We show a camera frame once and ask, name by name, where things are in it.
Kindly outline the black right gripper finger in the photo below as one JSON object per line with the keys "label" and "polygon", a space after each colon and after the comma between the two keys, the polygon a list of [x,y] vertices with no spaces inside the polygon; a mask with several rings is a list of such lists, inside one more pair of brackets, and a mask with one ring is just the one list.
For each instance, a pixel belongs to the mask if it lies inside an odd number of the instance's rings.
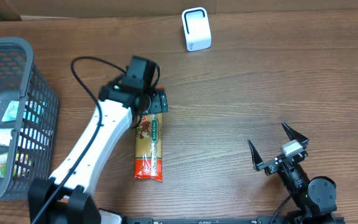
{"label": "black right gripper finger", "polygon": [[252,144],[251,140],[248,139],[247,142],[248,142],[250,152],[251,152],[253,168],[255,170],[260,170],[260,167],[264,164],[264,162],[263,162],[260,154],[257,152],[255,146]]}
{"label": "black right gripper finger", "polygon": [[282,122],[282,127],[291,141],[297,140],[302,146],[308,145],[309,139],[301,133],[292,129],[286,122]]}

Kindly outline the orange San Remo pasta packet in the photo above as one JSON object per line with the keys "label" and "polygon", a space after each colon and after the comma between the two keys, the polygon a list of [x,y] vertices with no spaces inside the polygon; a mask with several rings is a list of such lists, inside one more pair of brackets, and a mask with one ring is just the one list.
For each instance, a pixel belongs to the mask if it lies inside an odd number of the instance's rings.
{"label": "orange San Remo pasta packet", "polygon": [[162,177],[162,113],[142,115],[135,131],[135,179]]}

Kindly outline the teal snack bar packet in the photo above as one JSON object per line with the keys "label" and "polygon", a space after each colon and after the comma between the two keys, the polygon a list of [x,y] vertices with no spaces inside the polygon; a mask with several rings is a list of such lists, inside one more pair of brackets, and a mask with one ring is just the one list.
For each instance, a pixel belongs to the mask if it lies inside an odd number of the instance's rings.
{"label": "teal snack bar packet", "polygon": [[[1,118],[3,123],[15,121],[17,119],[19,104],[19,101],[10,101]],[[39,105],[36,101],[26,101],[25,105],[32,111],[28,111],[27,108],[24,108],[23,118],[33,123],[39,123],[41,117],[44,116],[45,108],[48,106],[46,102],[42,102],[42,104]]]}

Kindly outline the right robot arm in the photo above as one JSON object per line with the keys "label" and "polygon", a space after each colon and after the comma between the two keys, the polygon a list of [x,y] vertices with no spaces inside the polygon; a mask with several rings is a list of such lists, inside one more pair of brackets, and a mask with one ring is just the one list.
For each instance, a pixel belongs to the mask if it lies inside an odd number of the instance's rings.
{"label": "right robot arm", "polygon": [[336,183],[326,176],[310,179],[301,166],[308,153],[309,139],[282,122],[289,142],[280,147],[281,154],[264,162],[251,140],[248,140],[253,167],[265,175],[278,174],[289,196],[270,217],[270,223],[344,223],[337,219]]}

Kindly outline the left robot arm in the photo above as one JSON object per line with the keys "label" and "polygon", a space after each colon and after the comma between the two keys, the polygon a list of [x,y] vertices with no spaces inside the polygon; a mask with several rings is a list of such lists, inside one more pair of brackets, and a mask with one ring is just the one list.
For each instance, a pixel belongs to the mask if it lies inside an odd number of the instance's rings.
{"label": "left robot arm", "polygon": [[133,56],[98,96],[86,89],[95,111],[68,157],[47,180],[32,181],[31,223],[126,223],[124,215],[98,208],[93,195],[107,159],[133,122],[168,111],[165,90],[157,87],[159,78],[157,63]]}

